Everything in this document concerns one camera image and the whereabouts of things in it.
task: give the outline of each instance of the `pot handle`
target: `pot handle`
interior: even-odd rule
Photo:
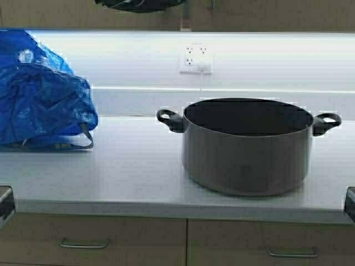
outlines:
[[[326,122],[324,118],[333,119],[334,122]],[[313,135],[314,136],[322,136],[329,129],[333,127],[340,126],[342,123],[342,119],[337,114],[325,113],[320,114],[315,117],[315,124],[313,126]]]
[[[177,113],[170,111],[170,110],[159,110],[156,113],[156,118],[167,125],[170,129],[170,131],[175,132],[175,133],[184,133],[184,123],[183,123],[183,118],[178,115]]]

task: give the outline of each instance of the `electrical outlet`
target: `electrical outlet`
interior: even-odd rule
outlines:
[[[194,59],[193,58],[186,58],[185,65],[187,67],[192,67],[194,65]]]
[[[194,43],[184,47],[180,58],[180,72],[212,74],[213,54],[208,46],[201,43]]]

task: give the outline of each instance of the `countertop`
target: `countertop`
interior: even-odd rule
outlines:
[[[0,185],[13,188],[18,212],[352,223],[343,209],[355,186],[355,121],[315,137],[300,188],[259,198],[225,196],[189,179],[182,134],[153,117],[101,117],[93,135],[88,151],[0,152]]]

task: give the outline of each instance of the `black object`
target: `black object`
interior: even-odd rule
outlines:
[[[164,11],[185,2],[186,0],[95,0],[96,4],[134,13]]]
[[[14,211],[15,200],[12,189],[10,187],[0,187],[0,217],[5,221]]]
[[[355,223],[355,187],[348,188],[345,200],[345,213]]]
[[[243,196],[299,186],[308,172],[312,136],[341,124],[336,114],[313,118],[291,104],[244,98],[201,101],[188,106],[183,117],[160,110],[157,118],[184,133],[182,163],[194,181]]]

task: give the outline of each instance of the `cooking pot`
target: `cooking pot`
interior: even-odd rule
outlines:
[[[157,118],[184,133],[182,164],[195,182],[240,196],[298,187],[308,172],[312,136],[341,124],[336,114],[313,117],[291,104],[245,98],[200,101],[183,117],[159,110]]]

